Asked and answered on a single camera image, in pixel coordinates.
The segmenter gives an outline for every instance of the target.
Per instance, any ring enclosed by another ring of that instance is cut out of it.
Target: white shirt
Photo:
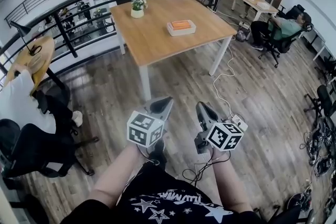
[[[10,81],[0,92],[0,120],[12,120],[20,129],[32,123],[46,133],[55,134],[55,118],[37,108],[37,100],[30,96],[33,87],[34,82],[27,70]]]

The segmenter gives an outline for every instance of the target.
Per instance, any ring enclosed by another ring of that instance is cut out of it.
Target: white flower pot
[[[138,19],[138,18],[141,18],[143,15],[144,15],[143,9],[141,9],[141,10],[133,10],[132,9],[132,11],[131,11],[131,16],[133,18]]]

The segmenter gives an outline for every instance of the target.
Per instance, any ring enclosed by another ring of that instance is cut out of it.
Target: person in green shirt
[[[275,40],[290,37],[311,24],[311,17],[308,15],[308,13],[305,12],[300,14],[296,20],[276,18],[274,15],[271,16],[270,20],[273,24],[269,25],[267,22],[262,21],[255,21],[251,24],[251,32],[254,40],[252,47],[254,49],[264,49],[264,47],[262,46],[263,39],[261,38],[261,35],[263,34],[266,36],[270,36],[273,31],[274,24],[280,27],[280,29],[276,30],[276,33],[274,35]]]

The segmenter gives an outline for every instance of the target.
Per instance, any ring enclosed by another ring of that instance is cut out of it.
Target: white cube
[[[127,121],[127,140],[150,147],[163,135],[164,121],[133,111]]]
[[[216,122],[209,131],[206,140],[219,151],[234,150],[244,133],[233,123]]]

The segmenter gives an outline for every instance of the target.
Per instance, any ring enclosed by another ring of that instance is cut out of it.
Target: green shirt
[[[276,31],[274,35],[275,40],[280,40],[285,37],[294,35],[295,33],[297,33],[298,31],[302,29],[301,26],[294,19],[290,19],[290,20],[286,20],[284,18],[277,18],[277,19],[281,22],[281,26],[280,26],[281,31],[280,30]],[[273,31],[273,24],[271,24],[268,27],[268,30]]]

